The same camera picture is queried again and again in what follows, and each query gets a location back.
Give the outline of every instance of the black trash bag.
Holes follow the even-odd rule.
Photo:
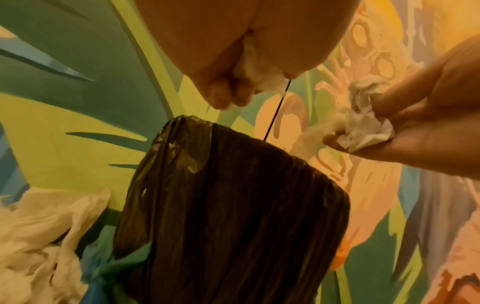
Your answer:
[[[347,228],[348,196],[283,150],[196,117],[167,123],[138,166],[114,238],[141,304],[308,304]]]

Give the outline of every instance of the crumpled white paper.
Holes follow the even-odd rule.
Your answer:
[[[395,134],[391,122],[375,116],[371,96],[382,93],[383,79],[370,76],[351,83],[350,108],[338,108],[322,122],[306,129],[292,146],[290,154],[310,160],[318,152],[322,139],[329,134],[344,133],[337,142],[350,153],[392,138]]]
[[[0,207],[0,304],[77,304],[87,290],[75,254],[110,191],[77,195],[32,188]],[[52,245],[65,232],[61,246]]]
[[[285,93],[285,77],[282,71],[255,48],[252,35],[246,34],[242,42],[243,53],[233,70],[233,76],[239,79],[247,78],[257,90],[283,95]]]

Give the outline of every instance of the skin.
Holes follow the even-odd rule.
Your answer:
[[[172,62],[216,109],[247,105],[258,93],[232,70],[251,33],[288,79],[322,63],[347,30],[359,0],[135,0]]]
[[[479,74],[476,36],[374,100],[374,112],[392,121],[395,136],[353,154],[480,179]],[[346,152],[336,139],[323,142]]]

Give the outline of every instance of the blue cloth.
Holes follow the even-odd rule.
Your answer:
[[[83,251],[81,280],[88,284],[88,290],[80,304],[137,304],[117,283],[117,274],[145,262],[152,244],[145,244],[130,255],[115,260],[112,257],[114,235],[115,227],[105,226],[98,239]]]

